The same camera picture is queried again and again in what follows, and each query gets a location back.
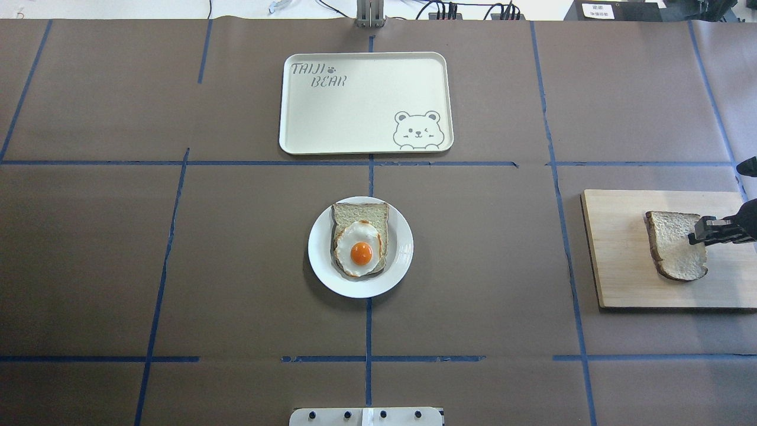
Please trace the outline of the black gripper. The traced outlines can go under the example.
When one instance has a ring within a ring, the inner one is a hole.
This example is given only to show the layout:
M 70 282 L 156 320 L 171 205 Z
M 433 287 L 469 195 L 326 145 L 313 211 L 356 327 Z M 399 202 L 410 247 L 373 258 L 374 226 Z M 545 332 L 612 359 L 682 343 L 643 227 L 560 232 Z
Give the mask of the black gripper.
M 756 157 L 752 156 L 736 165 L 744 177 L 756 178 Z M 688 235 L 689 245 L 744 244 L 756 241 L 756 199 L 743 203 L 736 216 L 718 219 L 702 216 Z

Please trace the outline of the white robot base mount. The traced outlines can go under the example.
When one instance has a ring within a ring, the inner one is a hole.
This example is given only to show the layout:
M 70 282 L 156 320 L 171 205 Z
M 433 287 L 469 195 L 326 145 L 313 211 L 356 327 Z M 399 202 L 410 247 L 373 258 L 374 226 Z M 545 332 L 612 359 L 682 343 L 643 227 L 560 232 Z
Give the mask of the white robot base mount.
M 431 406 L 295 409 L 289 425 L 444 425 L 444 411 Z

